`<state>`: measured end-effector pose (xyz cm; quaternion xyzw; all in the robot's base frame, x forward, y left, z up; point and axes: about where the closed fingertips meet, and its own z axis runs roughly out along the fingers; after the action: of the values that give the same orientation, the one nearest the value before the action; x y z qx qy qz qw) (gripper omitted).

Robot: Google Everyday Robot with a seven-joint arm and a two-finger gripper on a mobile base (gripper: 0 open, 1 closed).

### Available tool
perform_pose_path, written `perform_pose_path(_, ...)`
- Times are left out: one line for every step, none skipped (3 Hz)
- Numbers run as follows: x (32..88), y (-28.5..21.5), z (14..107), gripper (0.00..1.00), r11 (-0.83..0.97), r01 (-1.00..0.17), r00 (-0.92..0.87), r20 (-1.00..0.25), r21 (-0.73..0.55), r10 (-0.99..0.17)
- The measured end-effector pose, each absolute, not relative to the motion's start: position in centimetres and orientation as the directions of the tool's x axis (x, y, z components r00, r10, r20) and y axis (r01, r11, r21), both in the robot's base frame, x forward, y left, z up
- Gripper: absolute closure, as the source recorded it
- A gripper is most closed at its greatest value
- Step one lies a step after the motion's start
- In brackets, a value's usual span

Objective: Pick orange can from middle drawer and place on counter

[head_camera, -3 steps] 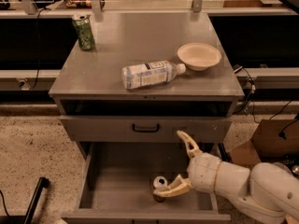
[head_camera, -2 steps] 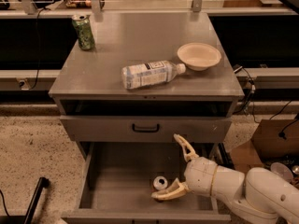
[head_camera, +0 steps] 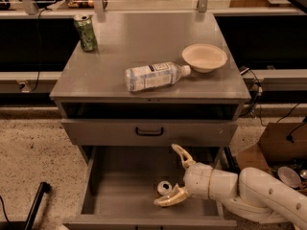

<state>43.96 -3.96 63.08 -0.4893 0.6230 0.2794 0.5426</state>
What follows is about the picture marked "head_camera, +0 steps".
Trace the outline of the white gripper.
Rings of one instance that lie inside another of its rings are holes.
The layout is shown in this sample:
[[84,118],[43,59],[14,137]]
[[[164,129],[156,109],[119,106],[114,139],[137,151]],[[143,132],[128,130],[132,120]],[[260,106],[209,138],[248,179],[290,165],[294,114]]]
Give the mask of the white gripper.
[[185,187],[179,187],[176,184],[169,194],[156,198],[153,204],[160,207],[169,207],[179,204],[189,196],[208,199],[209,182],[213,168],[209,165],[196,163],[190,153],[180,145],[172,144],[171,147],[180,157],[182,167],[186,169],[183,176]]

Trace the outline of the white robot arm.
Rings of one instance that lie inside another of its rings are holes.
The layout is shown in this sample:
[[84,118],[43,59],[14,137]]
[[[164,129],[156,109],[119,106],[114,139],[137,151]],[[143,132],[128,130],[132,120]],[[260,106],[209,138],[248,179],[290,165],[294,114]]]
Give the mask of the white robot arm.
[[179,204],[189,197],[220,202],[232,214],[259,223],[277,219],[307,230],[307,196],[262,170],[247,167],[240,173],[226,172],[195,161],[178,144],[172,149],[179,155],[184,185],[154,201],[160,207]]

